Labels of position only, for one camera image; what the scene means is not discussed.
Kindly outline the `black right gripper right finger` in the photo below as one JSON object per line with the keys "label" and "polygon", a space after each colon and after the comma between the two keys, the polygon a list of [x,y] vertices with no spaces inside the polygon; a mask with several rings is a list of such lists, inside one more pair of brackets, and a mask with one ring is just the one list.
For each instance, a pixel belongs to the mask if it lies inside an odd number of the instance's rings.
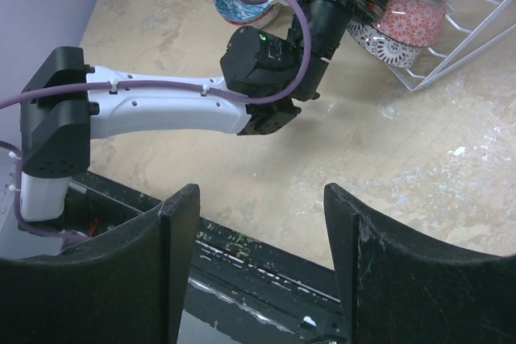
{"label": "black right gripper right finger", "polygon": [[515,258],[458,247],[337,184],[324,213],[350,343],[512,343]]}

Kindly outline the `orange floral pattern bowl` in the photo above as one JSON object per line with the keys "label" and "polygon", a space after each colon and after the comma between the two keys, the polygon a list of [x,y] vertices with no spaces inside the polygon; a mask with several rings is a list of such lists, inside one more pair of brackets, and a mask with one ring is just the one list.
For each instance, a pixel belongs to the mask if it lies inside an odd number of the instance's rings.
{"label": "orange floral pattern bowl", "polygon": [[436,40],[446,14],[440,0],[389,0],[383,17],[372,25],[402,44],[430,47]]}

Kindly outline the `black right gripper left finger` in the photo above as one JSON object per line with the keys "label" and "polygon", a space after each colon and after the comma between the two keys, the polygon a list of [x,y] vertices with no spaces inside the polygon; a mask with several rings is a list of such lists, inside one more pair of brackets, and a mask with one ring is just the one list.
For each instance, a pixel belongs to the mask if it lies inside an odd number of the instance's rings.
{"label": "black right gripper left finger", "polygon": [[174,343],[200,219],[188,184],[58,255],[1,262],[4,343]]}

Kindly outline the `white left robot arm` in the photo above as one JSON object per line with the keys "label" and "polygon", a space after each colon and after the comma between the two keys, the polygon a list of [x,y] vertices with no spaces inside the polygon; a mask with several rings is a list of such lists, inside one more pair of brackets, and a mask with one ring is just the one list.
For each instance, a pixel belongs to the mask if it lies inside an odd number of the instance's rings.
{"label": "white left robot arm", "polygon": [[272,134],[296,118],[352,22],[372,23],[389,0],[256,0],[293,11],[285,38],[238,28],[220,60],[222,76],[158,77],[89,66],[77,47],[54,49],[13,98],[22,153],[15,216],[22,226],[57,219],[71,178],[86,171],[90,143],[137,131]]}

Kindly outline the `white bowl maroon pattern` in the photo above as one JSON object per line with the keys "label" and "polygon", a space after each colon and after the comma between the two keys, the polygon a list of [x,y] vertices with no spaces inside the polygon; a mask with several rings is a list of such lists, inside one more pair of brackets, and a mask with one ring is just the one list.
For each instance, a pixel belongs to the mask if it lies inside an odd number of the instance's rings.
{"label": "white bowl maroon pattern", "polygon": [[347,31],[365,51],[396,68],[410,68],[422,52],[421,48],[397,42],[363,23],[351,21]]}

